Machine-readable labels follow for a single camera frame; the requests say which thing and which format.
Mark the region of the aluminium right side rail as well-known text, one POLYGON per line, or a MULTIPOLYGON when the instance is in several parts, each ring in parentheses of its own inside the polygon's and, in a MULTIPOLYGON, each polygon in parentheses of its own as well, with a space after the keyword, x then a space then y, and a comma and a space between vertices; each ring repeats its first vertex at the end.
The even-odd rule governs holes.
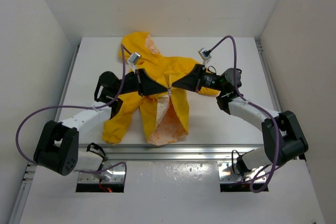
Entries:
POLYGON ((263 47, 261 45, 260 41, 256 41, 256 47, 257 47, 257 51, 260 57, 260 62, 263 68, 263 72, 264 75, 266 77, 266 82, 267 82, 267 86, 268 86, 268 90, 270 92, 270 96, 271 96, 271 101, 272 101, 272 105, 274 107, 275 110, 282 112, 282 107, 278 98, 278 94, 271 76, 271 72, 266 60, 266 54, 263 50, 263 47))

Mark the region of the white front cover panel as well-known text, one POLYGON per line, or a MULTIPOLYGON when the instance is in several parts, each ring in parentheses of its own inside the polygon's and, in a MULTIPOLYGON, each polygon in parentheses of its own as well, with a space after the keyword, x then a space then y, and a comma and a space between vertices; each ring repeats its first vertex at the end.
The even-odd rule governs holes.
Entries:
POLYGON ((304 161, 266 192, 225 193, 216 163, 128 162, 123 193, 78 193, 77 174, 37 168, 21 223, 324 223, 304 161))

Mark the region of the yellow hooded jacket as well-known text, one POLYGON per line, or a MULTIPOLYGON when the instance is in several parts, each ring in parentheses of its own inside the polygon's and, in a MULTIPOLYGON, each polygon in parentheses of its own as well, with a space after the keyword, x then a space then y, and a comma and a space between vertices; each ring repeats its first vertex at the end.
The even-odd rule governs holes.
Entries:
POLYGON ((190 107, 186 90, 171 85, 190 73, 197 61, 163 56, 147 32, 126 35, 121 43, 131 52, 140 54, 141 59, 136 64, 138 68, 145 69, 152 79, 171 90, 149 97, 142 97, 137 92, 120 95, 123 104, 116 116, 105 121, 102 140, 120 143, 130 126, 133 112, 139 109, 148 143, 160 146, 180 141, 189 133, 190 107))

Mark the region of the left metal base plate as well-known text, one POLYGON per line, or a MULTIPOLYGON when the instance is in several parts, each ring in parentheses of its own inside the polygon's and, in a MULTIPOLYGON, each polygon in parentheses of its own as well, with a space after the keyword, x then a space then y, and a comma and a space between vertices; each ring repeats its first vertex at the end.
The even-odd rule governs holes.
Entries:
POLYGON ((121 185, 125 182, 127 174, 126 162, 101 164, 100 173, 79 173, 77 182, 79 184, 98 184, 101 181, 103 184, 121 185))

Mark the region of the aluminium rail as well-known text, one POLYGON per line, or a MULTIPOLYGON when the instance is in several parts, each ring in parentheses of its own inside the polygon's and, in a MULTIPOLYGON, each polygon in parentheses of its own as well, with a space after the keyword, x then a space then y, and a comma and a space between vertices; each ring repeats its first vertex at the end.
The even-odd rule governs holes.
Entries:
POLYGON ((270 92, 270 96, 271 96, 271 101, 272 101, 272 105, 274 107, 275 110, 282 112, 282 107, 278 98, 278 94, 271 76, 271 72, 266 60, 266 54, 263 50, 263 47, 261 45, 260 41, 256 41, 256 47, 257 47, 257 51, 260 57, 260 62, 263 68, 263 72, 264 75, 266 77, 266 82, 267 82, 267 86, 268 86, 268 90, 270 92))
MULTIPOLYGON (((68 84, 70 81, 70 77, 72 74, 72 70, 74 68, 75 62, 76 62, 76 57, 78 55, 78 51, 79 51, 79 47, 80 45, 77 45, 75 47, 74 53, 71 57, 71 62, 70 65, 67 69, 66 72, 66 79, 65 79, 65 83, 64 83, 64 87, 61 93, 61 97, 60 97, 60 101, 59 101, 59 105, 63 105, 64 100, 65 100, 65 95, 67 92, 67 88, 68 88, 68 84)), ((8 223, 20 223, 20 220, 22 218, 23 215, 23 211, 26 205, 26 201, 29 195, 29 191, 30 188, 32 186, 33 183, 33 179, 34 179, 34 174, 36 171, 37 166, 35 164, 33 164, 32 162, 28 161, 24 174, 23 174, 23 179, 21 181, 21 185, 20 185, 20 190, 19 193, 16 197, 16 201, 10 216, 10 219, 8 221, 8 223)))
POLYGON ((260 144, 145 144, 100 145, 108 159, 116 161, 221 161, 230 159, 232 150, 240 154, 261 147, 260 144))

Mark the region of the metal base plate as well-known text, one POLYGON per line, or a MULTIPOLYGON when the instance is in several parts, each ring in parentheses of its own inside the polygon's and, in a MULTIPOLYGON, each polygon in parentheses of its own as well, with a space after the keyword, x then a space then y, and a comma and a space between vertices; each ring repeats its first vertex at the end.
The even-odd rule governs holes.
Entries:
POLYGON ((245 174, 244 176, 237 175, 234 173, 231 161, 218 161, 217 168, 220 184, 228 185, 228 184, 249 182, 255 177, 255 175, 260 170, 262 170, 263 167, 261 166, 258 168, 254 168, 252 169, 251 172, 245 174))
POLYGON ((79 184, 98 184, 101 181, 103 184, 121 185, 125 182, 127 174, 126 162, 101 164, 100 173, 79 173, 77 182, 79 184))

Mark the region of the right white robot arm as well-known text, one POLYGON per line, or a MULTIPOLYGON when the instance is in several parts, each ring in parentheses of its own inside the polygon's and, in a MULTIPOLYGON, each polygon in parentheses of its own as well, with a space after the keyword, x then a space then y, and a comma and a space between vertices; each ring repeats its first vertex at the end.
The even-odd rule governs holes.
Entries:
POLYGON ((217 75, 196 64, 186 76, 173 81, 172 86, 193 92, 199 92, 201 88, 218 90, 216 100, 222 111, 243 119, 261 131, 263 146, 239 156, 233 165, 240 175, 261 166, 281 166, 309 149, 293 112, 265 110, 238 95, 236 89, 241 86, 240 69, 229 68, 217 75))

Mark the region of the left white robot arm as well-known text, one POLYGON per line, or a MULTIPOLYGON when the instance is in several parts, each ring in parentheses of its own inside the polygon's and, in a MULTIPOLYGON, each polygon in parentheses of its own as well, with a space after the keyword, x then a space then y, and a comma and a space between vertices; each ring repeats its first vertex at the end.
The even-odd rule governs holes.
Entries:
POLYGON ((94 103, 89 109, 44 125, 34 162, 63 176, 72 171, 98 174, 106 160, 104 154, 80 151, 79 139, 119 113, 123 104, 120 94, 136 92, 140 96, 150 96, 167 91, 167 87, 150 78, 144 69, 129 72, 123 79, 110 71, 102 73, 95 89, 94 103))

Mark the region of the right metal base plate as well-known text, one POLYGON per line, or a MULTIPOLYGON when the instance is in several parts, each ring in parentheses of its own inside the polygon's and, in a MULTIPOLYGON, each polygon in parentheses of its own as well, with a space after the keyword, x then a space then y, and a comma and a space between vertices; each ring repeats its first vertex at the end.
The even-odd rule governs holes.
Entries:
POLYGON ((218 161, 217 168, 220 184, 228 185, 228 184, 249 182, 255 177, 255 175, 260 170, 262 170, 263 167, 261 166, 258 168, 254 168, 252 169, 251 172, 245 174, 244 176, 237 175, 234 173, 231 161, 218 161))

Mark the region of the aluminium left side rail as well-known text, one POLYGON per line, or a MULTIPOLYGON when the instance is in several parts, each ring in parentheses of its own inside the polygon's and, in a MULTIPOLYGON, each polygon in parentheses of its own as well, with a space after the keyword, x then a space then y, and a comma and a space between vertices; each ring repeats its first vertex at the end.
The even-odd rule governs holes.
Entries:
MULTIPOLYGON (((77 45, 75 47, 74 53, 71 57, 71 62, 70 65, 67 69, 66 72, 66 79, 65 79, 65 83, 64 83, 64 87, 61 93, 61 97, 60 97, 60 101, 59 101, 59 105, 63 105, 64 100, 65 100, 65 95, 67 92, 67 88, 68 88, 68 84, 70 81, 70 77, 72 74, 72 70, 74 68, 75 62, 76 62, 76 57, 78 55, 78 51, 79 51, 79 47, 80 45, 77 45)), ((21 185, 20 185, 20 190, 19 193, 16 197, 16 201, 10 216, 10 219, 8 221, 8 223, 20 223, 20 220, 22 218, 23 215, 23 211, 26 205, 26 201, 29 195, 29 191, 30 188, 32 186, 33 183, 33 179, 34 179, 34 174, 36 171, 37 166, 35 164, 33 164, 32 162, 28 161, 24 174, 23 174, 23 179, 21 181, 21 185)))

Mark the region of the aluminium front rail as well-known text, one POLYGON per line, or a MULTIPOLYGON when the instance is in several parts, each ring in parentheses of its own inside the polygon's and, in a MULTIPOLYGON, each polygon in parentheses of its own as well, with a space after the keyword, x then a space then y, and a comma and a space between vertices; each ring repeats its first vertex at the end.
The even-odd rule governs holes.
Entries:
POLYGON ((232 150, 240 154, 261 147, 260 144, 145 144, 100 145, 108 159, 116 161, 221 161, 230 159, 232 150))

